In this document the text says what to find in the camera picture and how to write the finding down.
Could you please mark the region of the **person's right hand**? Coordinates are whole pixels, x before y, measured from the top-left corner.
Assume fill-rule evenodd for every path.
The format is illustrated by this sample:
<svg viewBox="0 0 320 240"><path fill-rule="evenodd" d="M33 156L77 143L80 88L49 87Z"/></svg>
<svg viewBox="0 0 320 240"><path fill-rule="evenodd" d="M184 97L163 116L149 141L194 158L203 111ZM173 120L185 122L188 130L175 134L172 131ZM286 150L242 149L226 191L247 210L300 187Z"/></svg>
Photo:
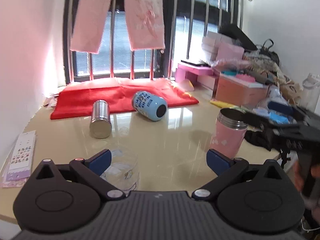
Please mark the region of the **person's right hand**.
<svg viewBox="0 0 320 240"><path fill-rule="evenodd" d="M306 166L296 161L293 166L294 184L307 209L319 206L319 165Z"/></svg>

